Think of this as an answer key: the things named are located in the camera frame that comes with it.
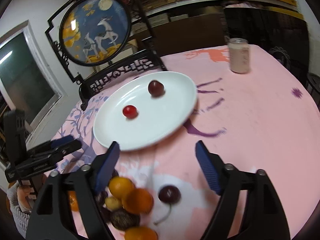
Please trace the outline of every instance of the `window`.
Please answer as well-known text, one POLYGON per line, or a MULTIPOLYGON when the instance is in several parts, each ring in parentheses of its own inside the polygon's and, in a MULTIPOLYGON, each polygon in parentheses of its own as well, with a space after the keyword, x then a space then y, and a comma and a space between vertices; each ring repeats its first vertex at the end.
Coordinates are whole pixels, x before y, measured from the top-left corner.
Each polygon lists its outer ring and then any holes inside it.
POLYGON ((0 44, 0 92, 11 109, 25 111, 26 126, 33 130, 60 94, 46 78, 28 22, 21 27, 0 44))

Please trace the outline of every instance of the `tablecloth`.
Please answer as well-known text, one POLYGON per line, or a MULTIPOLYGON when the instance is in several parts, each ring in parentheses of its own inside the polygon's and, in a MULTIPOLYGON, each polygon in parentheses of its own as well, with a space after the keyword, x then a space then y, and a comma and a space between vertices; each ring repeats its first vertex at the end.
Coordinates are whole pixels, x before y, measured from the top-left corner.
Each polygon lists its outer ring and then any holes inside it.
MULTIPOLYGON (((216 208, 219 197, 209 190, 195 157, 198 140, 241 171, 266 170, 284 207, 291 237, 319 201, 320 115, 316 104, 267 52, 251 45, 250 56, 252 70, 248 74, 230 71, 227 46, 162 57, 168 70, 193 79, 198 103, 174 134, 149 148, 121 153, 115 167, 121 176, 153 195, 153 210, 141 223, 154 229, 160 240, 199 240, 216 208), (169 218, 155 226, 153 222, 168 211, 157 198, 166 184, 176 185, 182 198, 169 218)), ((80 109, 80 102, 76 104, 54 138, 71 134, 83 146, 58 163, 59 171, 75 171, 105 153, 93 136, 95 115, 114 91, 147 73, 150 71, 112 81, 111 87, 89 101, 85 111, 80 109)), ((244 201, 245 194, 241 193, 229 236, 240 227, 244 201)), ((80 215, 74 216, 78 232, 86 236, 80 215)), ((117 240, 123 239, 122 232, 109 227, 117 240)))

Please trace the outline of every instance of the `beverage can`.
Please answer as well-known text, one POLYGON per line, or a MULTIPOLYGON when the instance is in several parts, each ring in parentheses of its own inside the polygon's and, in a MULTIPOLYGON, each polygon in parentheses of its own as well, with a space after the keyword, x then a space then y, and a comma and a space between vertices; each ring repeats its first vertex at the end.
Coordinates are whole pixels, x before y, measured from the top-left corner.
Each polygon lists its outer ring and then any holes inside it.
POLYGON ((230 69, 236 73, 250 71, 250 46, 248 41, 240 38, 229 40, 230 69))

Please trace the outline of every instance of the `stool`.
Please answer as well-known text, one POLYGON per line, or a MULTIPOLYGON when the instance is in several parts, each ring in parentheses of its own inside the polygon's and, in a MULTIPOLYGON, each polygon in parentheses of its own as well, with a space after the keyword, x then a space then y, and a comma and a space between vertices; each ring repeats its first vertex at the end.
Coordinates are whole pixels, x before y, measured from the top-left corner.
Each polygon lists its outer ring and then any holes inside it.
POLYGON ((316 74, 308 73, 307 74, 307 87, 306 87, 306 89, 310 93, 311 96, 312 96, 313 91, 316 91, 317 99, 318 99, 317 106, 319 108, 319 106, 320 106, 320 77, 317 76, 316 74), (312 88, 311 92, 308 91, 309 85, 312 88))

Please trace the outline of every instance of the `bolt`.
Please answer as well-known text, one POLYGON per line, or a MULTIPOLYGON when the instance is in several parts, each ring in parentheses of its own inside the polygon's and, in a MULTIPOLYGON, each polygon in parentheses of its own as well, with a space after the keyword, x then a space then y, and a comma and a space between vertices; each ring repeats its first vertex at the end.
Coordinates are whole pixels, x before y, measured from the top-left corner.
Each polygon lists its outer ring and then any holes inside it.
POLYGON ((81 166, 81 171, 88 171, 90 170, 91 166, 89 164, 85 164, 81 166))
POLYGON ((262 169, 257 170, 257 173, 261 176, 264 176, 266 174, 266 172, 262 169))
POLYGON ((58 174, 60 174, 59 171, 51 171, 50 176, 51 176, 51 177, 55 177, 55 176, 57 176, 58 174))
POLYGON ((224 165, 224 168, 227 171, 233 171, 235 169, 235 167, 231 163, 227 163, 226 165, 224 165))

